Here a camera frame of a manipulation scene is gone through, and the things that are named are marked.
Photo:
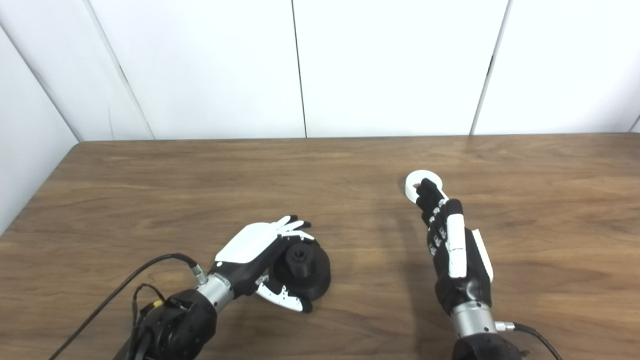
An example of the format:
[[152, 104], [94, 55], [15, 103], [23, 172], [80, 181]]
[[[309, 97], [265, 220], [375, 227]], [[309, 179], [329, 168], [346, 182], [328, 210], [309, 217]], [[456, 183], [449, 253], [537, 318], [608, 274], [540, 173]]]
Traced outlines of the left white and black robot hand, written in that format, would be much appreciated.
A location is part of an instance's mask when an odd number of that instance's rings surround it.
[[290, 285], [266, 274], [290, 247], [317, 244], [313, 235], [304, 232], [304, 228], [310, 227], [310, 222], [298, 219], [296, 215], [244, 226], [215, 255], [207, 282], [199, 286], [198, 292], [217, 314], [231, 301], [253, 294], [293, 312], [310, 313], [313, 310], [310, 300], [304, 300], [291, 291]]

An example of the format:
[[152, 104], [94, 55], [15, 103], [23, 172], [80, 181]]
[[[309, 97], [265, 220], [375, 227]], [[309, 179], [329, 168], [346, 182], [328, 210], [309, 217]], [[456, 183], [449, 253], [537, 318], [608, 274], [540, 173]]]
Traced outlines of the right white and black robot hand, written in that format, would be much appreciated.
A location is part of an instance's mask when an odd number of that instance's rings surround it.
[[436, 273], [436, 298], [444, 312], [468, 302], [493, 305], [493, 269], [478, 233], [466, 226], [463, 205], [423, 178], [416, 205], [427, 227], [426, 244]]

